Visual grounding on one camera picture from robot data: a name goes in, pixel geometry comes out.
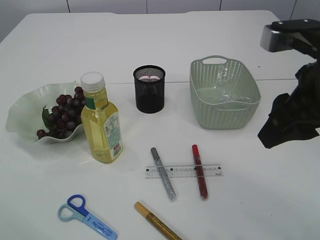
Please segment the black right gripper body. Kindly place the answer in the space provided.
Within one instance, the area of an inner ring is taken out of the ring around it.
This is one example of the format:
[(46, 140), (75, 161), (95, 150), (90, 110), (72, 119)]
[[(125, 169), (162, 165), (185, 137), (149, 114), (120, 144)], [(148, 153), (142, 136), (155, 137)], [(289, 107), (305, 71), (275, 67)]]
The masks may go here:
[(257, 135), (267, 149), (320, 135), (320, 52), (298, 39), (289, 40), (288, 46), (316, 61), (298, 70), (298, 84), (291, 94), (283, 93), (274, 99), (268, 119)]

